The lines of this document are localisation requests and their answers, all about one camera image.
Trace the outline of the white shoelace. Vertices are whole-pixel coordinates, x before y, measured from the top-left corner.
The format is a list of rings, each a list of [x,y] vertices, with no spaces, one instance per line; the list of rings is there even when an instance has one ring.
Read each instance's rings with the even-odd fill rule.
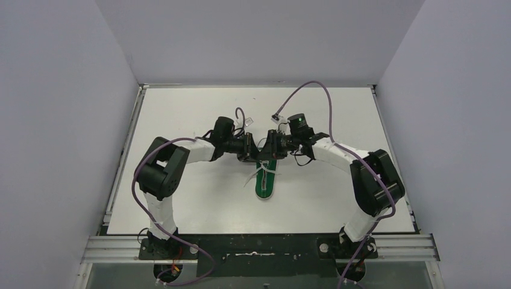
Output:
[[[256,163],[256,170],[250,174],[244,183],[244,187],[252,180],[256,179],[256,190],[260,191],[272,191],[274,187],[275,177],[280,175],[277,172],[278,161],[261,161]]]

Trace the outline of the green canvas sneaker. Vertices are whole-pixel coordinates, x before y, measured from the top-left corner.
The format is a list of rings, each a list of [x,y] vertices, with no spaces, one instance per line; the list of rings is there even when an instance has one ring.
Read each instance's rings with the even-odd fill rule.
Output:
[[[261,161],[256,164],[255,193],[259,199],[267,200],[273,195],[277,166],[277,160]]]

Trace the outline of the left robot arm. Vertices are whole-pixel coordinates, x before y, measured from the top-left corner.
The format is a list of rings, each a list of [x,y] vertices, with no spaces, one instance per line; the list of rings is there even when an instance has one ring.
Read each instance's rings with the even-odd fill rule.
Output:
[[[187,164],[215,161],[223,154],[235,154],[241,162],[256,162],[259,153],[252,135],[237,135],[234,120],[224,116],[217,118],[212,132],[205,137],[174,141],[155,138],[134,176],[147,203],[145,210],[152,221],[148,240],[155,251],[163,258],[172,258],[178,252],[172,196]]]

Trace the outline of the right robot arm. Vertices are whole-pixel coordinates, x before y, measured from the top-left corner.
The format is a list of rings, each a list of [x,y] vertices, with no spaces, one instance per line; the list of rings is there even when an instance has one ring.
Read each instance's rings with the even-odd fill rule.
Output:
[[[356,208],[339,232],[339,249],[356,256],[378,222],[395,215],[405,189],[389,154],[382,149],[364,151],[336,143],[332,136],[307,124],[303,113],[284,118],[272,116],[277,129],[270,130],[258,155],[260,161],[282,160],[288,155],[306,156],[330,164],[351,177]]]

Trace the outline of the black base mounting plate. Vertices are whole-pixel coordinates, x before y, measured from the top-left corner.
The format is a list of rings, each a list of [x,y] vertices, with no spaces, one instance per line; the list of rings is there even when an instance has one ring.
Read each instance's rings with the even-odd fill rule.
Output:
[[[316,275],[361,280],[365,261],[378,258],[373,238],[340,243],[338,233],[183,234],[175,246],[140,242],[138,258],[153,261],[154,275],[174,282],[185,264],[196,265],[197,277],[291,277]]]

